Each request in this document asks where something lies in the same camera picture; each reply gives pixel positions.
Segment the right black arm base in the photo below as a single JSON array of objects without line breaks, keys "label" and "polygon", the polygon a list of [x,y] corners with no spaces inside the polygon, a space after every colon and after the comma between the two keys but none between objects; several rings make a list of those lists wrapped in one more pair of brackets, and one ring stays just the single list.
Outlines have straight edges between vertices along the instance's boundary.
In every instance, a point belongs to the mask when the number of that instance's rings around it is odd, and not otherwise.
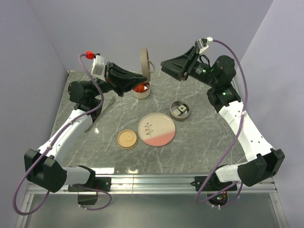
[{"label": "right black arm base", "polygon": [[[195,176],[194,181],[191,183],[191,186],[194,186],[196,189],[195,202],[197,204],[202,204],[208,202],[212,207],[225,207],[228,203],[228,191],[236,191],[237,183],[228,181],[220,182],[216,174],[206,181],[207,176]],[[207,197],[204,199],[199,199],[202,192],[215,192],[213,194],[207,194]]]}]

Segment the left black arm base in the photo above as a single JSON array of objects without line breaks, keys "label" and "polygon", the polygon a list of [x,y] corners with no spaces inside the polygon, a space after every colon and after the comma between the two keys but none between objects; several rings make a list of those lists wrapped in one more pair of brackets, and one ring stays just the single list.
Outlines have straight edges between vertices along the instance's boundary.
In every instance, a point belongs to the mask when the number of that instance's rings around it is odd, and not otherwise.
[{"label": "left black arm base", "polygon": [[69,185],[68,192],[77,194],[77,202],[85,207],[101,207],[109,201],[105,192],[109,193],[111,188],[110,177],[94,177],[86,184]]}]

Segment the tan round lid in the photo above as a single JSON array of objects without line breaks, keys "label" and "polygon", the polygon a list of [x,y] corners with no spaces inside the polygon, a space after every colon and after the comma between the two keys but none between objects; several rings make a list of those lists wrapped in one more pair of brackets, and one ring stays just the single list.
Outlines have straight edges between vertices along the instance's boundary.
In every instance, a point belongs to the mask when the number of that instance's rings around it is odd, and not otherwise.
[{"label": "tan round lid", "polygon": [[138,137],[136,132],[130,129],[123,130],[119,132],[117,136],[117,144],[123,149],[131,149],[138,142]]}]

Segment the red sausage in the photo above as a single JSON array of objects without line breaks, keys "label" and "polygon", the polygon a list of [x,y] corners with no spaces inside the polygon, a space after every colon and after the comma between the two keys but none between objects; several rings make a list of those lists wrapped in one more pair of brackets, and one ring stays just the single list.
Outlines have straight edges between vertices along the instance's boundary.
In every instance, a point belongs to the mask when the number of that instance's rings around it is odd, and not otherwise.
[{"label": "red sausage", "polygon": [[148,90],[148,83],[141,83],[138,86],[136,86],[133,90],[137,93],[144,93]]}]

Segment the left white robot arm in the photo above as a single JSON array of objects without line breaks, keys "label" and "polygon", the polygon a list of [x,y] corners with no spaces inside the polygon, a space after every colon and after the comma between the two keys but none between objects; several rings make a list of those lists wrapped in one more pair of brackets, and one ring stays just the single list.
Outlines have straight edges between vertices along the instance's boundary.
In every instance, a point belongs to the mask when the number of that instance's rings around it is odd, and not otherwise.
[{"label": "left white robot arm", "polygon": [[66,122],[36,151],[24,155],[26,179],[50,192],[59,191],[64,185],[80,185],[85,191],[96,186],[95,171],[86,166],[62,167],[61,162],[79,136],[97,121],[104,99],[97,99],[109,91],[119,96],[133,90],[147,80],[141,74],[122,69],[114,63],[105,65],[105,80],[73,81],[68,86],[70,100],[76,105]]}]

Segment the dark brown round lid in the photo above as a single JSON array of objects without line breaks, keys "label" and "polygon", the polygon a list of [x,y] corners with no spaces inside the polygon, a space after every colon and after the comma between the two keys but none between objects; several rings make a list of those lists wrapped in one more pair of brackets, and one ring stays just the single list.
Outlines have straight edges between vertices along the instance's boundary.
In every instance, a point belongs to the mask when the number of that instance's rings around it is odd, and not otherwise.
[{"label": "dark brown round lid", "polygon": [[141,57],[142,76],[146,78],[146,82],[150,82],[151,74],[155,72],[155,66],[153,62],[149,59],[147,48],[141,49],[140,57]]}]

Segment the sushi roll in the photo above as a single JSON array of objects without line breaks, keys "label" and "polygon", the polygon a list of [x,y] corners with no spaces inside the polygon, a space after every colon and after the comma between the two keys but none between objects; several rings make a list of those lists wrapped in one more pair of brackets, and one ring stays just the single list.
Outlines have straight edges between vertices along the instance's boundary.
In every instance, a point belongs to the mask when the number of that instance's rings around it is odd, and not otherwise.
[{"label": "sushi roll", "polygon": [[184,113],[184,112],[186,112],[187,111],[187,107],[185,106],[185,105],[180,105],[179,107],[178,107],[178,110],[181,112],[181,113]]},{"label": "sushi roll", "polygon": [[181,111],[180,111],[179,109],[175,109],[175,110],[173,111],[173,114],[174,114],[174,115],[181,115]]}]

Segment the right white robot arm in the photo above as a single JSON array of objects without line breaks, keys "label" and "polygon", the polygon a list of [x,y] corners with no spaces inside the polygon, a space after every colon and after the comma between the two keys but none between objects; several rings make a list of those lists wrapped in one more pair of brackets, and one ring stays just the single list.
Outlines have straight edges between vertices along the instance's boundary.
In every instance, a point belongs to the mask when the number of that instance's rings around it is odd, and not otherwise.
[{"label": "right white robot arm", "polygon": [[179,81],[185,81],[191,76],[210,86],[208,100],[236,135],[247,160],[241,164],[217,168],[215,175],[209,179],[211,187],[220,190],[231,181],[251,187],[275,176],[285,154],[262,136],[244,110],[245,103],[231,83],[236,75],[234,59],[221,55],[210,66],[199,62],[198,58],[198,49],[192,46],[185,54],[162,61],[161,70]]}]

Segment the metal tongs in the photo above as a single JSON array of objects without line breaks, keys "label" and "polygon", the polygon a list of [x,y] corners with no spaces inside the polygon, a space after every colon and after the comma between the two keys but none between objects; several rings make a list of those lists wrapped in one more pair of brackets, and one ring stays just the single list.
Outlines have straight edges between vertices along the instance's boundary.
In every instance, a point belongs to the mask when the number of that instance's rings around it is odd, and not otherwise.
[{"label": "metal tongs", "polygon": [[90,131],[96,124],[97,122],[105,115],[105,113],[109,110],[109,108],[112,106],[112,104],[115,102],[116,98],[113,96],[107,107],[99,114],[99,116],[97,117],[97,119],[87,128],[84,130],[84,133],[87,133],[88,131]]}]

